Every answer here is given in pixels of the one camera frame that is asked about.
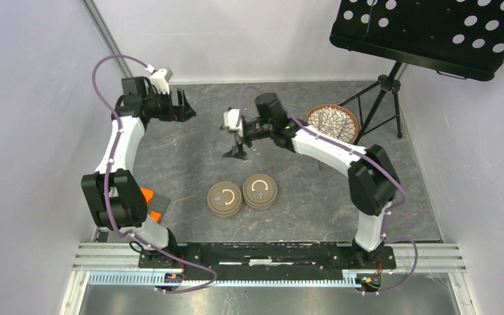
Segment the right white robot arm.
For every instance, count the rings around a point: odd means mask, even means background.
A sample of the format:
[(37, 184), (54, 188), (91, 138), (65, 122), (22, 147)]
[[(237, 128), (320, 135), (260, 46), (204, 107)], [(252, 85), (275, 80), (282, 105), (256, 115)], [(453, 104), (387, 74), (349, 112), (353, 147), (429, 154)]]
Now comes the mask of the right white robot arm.
[(378, 145), (364, 148), (324, 135), (306, 121), (291, 116), (275, 93), (260, 94), (255, 105), (259, 115), (252, 120), (246, 120), (237, 108), (223, 113), (221, 129), (232, 133), (235, 139), (224, 156), (245, 159), (244, 146), (269, 138), (280, 148), (314, 158), (343, 174), (348, 180), (351, 201), (359, 212), (352, 257), (358, 266), (371, 267), (384, 247), (384, 216), (394, 207), (396, 193), (404, 193), (385, 150)]

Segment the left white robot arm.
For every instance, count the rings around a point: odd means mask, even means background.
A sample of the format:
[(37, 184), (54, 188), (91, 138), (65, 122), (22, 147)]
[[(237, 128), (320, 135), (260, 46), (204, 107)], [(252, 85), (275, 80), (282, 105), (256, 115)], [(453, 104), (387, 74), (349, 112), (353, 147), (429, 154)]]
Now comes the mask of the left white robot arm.
[(122, 79), (123, 93), (111, 109), (112, 133), (95, 171), (81, 188), (94, 223), (129, 236), (164, 267), (176, 265), (180, 250), (170, 229), (148, 212), (148, 202), (132, 174), (137, 149), (151, 120), (186, 122), (196, 116), (183, 89), (163, 94), (147, 77)]

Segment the brown lid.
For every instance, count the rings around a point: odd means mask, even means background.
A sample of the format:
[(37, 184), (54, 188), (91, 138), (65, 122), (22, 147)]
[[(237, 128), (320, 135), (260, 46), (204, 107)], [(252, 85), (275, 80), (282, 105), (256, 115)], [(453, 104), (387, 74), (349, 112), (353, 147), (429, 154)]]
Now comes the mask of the brown lid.
[(243, 202), (242, 191), (233, 182), (222, 181), (214, 184), (208, 191), (207, 204), (231, 205), (232, 203)]
[(247, 178), (242, 188), (243, 196), (245, 194), (268, 193), (270, 195), (278, 194), (278, 187), (274, 179), (266, 174), (254, 174)]

